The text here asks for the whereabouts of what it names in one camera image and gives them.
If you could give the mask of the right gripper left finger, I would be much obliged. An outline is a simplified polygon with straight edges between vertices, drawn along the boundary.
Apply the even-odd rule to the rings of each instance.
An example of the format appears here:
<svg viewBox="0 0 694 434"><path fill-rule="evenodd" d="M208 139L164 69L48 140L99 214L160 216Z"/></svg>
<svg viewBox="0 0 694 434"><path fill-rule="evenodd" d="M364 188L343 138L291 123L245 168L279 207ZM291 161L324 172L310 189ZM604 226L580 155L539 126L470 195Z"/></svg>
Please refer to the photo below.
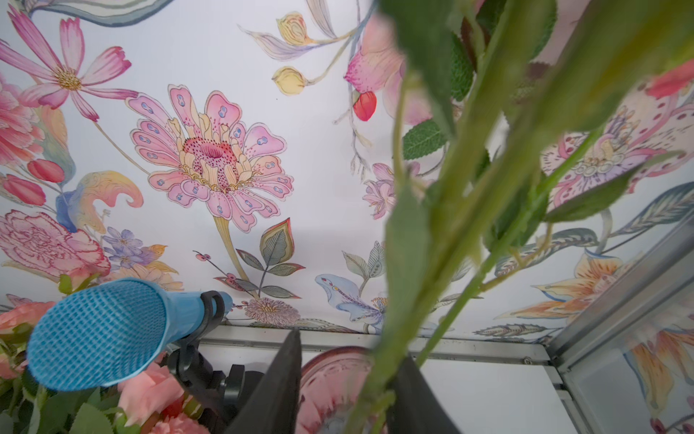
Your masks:
<svg viewBox="0 0 694 434"><path fill-rule="evenodd" d="M225 433L286 433L296 431L302 369L300 332L289 333L246 405Z"/></svg>

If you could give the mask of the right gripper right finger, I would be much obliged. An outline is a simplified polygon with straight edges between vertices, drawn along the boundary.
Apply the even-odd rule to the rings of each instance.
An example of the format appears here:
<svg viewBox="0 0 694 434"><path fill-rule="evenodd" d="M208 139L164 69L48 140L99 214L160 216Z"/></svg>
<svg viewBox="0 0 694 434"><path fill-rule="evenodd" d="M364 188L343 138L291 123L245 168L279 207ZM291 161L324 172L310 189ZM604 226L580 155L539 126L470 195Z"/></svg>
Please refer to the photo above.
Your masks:
<svg viewBox="0 0 694 434"><path fill-rule="evenodd" d="M413 359L403 360L389 387L395 393L395 403L387 410L388 433L461 433L435 398Z"/></svg>

